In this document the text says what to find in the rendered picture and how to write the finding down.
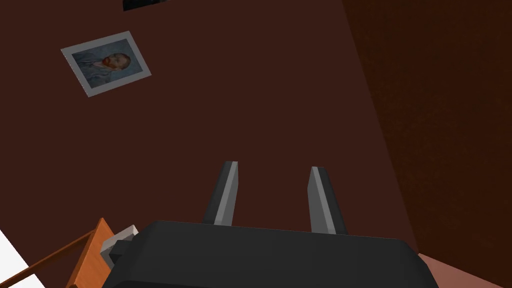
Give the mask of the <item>orange wooden furniture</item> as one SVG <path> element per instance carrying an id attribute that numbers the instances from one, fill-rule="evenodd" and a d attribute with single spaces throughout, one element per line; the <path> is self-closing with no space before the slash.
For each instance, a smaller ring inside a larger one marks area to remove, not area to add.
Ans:
<path id="1" fill-rule="evenodd" d="M 101 218 L 93 230 L 5 280 L 0 284 L 0 288 L 11 288 L 81 245 L 83 249 L 65 288 L 102 288 L 111 269 L 103 260 L 100 251 L 103 242 L 113 235 L 105 219 Z"/>

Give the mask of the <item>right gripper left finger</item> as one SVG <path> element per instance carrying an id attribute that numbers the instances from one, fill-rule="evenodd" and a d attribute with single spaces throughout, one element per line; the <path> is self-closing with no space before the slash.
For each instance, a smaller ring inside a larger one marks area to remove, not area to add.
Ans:
<path id="1" fill-rule="evenodd" d="M 223 163 L 213 193 L 211 194 L 202 223 L 231 226 L 239 186 L 237 161 Z"/>

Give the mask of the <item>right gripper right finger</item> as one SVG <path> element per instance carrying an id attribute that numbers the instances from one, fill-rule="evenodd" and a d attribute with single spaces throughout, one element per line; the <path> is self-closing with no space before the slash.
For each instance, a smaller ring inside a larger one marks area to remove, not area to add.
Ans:
<path id="1" fill-rule="evenodd" d="M 324 167 L 311 168 L 307 199 L 313 233 L 348 234 L 329 174 Z"/>

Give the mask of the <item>framed portrait picture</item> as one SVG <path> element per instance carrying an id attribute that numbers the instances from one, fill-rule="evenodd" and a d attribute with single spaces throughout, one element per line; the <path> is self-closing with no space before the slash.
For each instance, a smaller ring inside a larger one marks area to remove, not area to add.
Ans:
<path id="1" fill-rule="evenodd" d="M 89 98 L 152 75 L 128 30 L 61 52 Z"/>

